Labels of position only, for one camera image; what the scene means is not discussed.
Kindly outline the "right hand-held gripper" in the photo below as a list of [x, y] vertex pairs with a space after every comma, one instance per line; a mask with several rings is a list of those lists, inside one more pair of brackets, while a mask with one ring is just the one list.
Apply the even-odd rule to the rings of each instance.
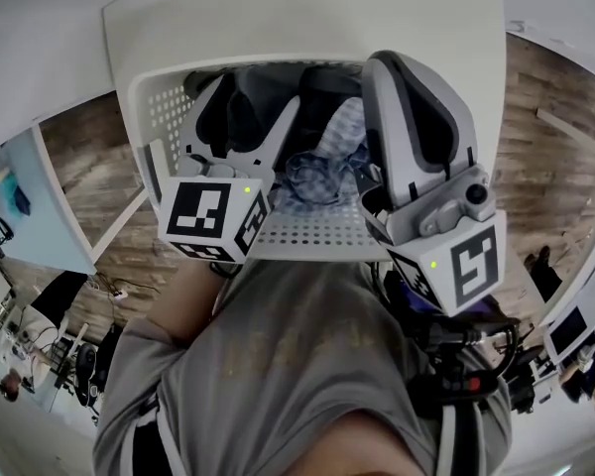
[[367, 229], [408, 288], [454, 316], [505, 277], [506, 212], [484, 169], [471, 167], [471, 111], [438, 73], [392, 51], [364, 64], [362, 98], [384, 186], [359, 197]]

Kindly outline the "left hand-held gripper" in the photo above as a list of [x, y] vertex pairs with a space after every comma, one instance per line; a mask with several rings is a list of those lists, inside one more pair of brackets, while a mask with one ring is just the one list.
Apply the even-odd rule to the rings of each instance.
[[162, 190], [158, 236], [182, 255], [207, 262], [243, 264], [272, 208], [270, 186], [260, 178], [275, 170], [298, 115], [300, 98], [284, 107], [252, 153], [250, 176], [227, 164], [228, 102], [234, 74], [213, 79], [193, 101], [179, 128], [178, 173]]

